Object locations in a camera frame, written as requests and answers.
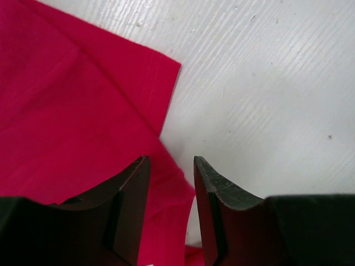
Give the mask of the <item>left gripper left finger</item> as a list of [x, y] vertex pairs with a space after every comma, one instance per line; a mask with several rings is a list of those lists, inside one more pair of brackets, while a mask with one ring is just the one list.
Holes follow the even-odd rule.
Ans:
[[142, 156], [67, 199], [1, 198], [2, 265], [137, 265], [150, 182]]

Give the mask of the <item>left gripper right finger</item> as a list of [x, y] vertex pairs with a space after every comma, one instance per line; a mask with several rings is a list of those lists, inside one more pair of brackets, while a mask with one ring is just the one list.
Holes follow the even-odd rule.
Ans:
[[259, 198], [194, 158], [206, 265], [353, 265], [354, 195]]

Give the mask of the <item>red t-shirt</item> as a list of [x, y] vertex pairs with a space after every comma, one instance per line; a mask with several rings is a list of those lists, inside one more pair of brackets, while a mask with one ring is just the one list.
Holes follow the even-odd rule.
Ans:
[[181, 65], [37, 1], [1, 2], [1, 195], [57, 203], [141, 155], [139, 265], [185, 265], [194, 189], [159, 139]]

